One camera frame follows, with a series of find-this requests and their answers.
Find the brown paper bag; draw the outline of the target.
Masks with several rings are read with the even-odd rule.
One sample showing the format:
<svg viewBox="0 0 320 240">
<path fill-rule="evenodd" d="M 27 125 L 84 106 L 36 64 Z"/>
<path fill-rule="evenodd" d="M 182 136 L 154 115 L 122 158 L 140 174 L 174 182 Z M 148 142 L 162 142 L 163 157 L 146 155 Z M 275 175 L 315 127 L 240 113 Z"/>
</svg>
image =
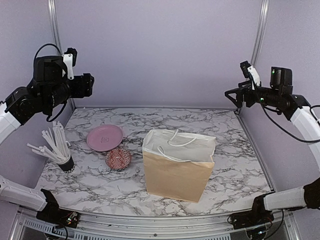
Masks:
<svg viewBox="0 0 320 240">
<path fill-rule="evenodd" d="M 142 144 L 149 194 L 198 203 L 215 166 L 216 137 L 152 129 Z"/>
</svg>

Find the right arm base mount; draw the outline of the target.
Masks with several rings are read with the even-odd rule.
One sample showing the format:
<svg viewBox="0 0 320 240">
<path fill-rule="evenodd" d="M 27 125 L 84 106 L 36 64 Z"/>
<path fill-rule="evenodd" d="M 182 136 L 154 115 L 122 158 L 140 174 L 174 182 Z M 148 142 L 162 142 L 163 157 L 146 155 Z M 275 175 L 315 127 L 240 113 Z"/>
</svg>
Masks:
<svg viewBox="0 0 320 240">
<path fill-rule="evenodd" d="M 227 222 L 233 226 L 234 230 L 271 223 L 273 220 L 271 211 L 255 214 L 251 210 L 233 213 L 227 218 Z"/>
</svg>

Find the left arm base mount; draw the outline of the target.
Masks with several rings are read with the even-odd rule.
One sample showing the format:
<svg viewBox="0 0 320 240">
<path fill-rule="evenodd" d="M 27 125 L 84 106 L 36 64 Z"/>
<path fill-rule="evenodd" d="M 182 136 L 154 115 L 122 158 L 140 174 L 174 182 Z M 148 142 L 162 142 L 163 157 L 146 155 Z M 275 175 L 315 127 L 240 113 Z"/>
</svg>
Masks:
<svg viewBox="0 0 320 240">
<path fill-rule="evenodd" d="M 76 229 L 79 223 L 80 214 L 76 211 L 70 211 L 60 208 L 48 208 L 38 211 L 36 218 L 58 226 L 65 226 Z"/>
</svg>

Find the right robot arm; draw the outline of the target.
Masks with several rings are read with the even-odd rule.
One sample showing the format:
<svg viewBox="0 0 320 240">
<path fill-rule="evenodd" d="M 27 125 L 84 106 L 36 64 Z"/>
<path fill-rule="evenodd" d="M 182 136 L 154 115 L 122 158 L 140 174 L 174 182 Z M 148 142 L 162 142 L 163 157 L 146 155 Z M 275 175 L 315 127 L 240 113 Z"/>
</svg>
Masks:
<svg viewBox="0 0 320 240">
<path fill-rule="evenodd" d="M 248 61 L 240 63 L 246 81 L 224 95 L 237 108 L 250 108 L 259 104 L 262 110 L 284 115 L 300 132 L 303 138 L 292 133 L 290 137 L 309 146 L 316 161 L 320 160 L 320 119 L 313 112 L 313 106 L 302 95 L 293 94 L 293 73 L 289 68 L 271 67 L 270 86 L 261 85 L 260 76 Z M 273 210 L 300 210 L 320 208 L 320 180 L 305 186 L 258 196 L 254 199 L 247 219 L 258 224 Z"/>
</svg>

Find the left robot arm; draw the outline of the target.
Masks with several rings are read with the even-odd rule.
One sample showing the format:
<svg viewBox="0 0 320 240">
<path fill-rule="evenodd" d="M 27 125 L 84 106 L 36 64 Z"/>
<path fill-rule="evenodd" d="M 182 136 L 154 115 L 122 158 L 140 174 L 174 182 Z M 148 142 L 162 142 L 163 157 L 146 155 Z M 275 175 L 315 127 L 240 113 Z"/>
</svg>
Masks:
<svg viewBox="0 0 320 240">
<path fill-rule="evenodd" d="M 18 87 L 0 103 L 0 140 L 27 123 L 35 114 L 43 113 L 47 122 L 58 105 L 67 105 L 72 99 L 89 97 L 93 93 L 94 77 L 89 73 L 74 75 L 77 50 L 69 47 L 65 53 L 33 59 L 33 77 L 27 86 Z M 35 190 L 0 178 L 0 199 L 9 203 L 42 211 L 53 223 L 63 219 L 63 211 L 48 190 Z"/>
</svg>

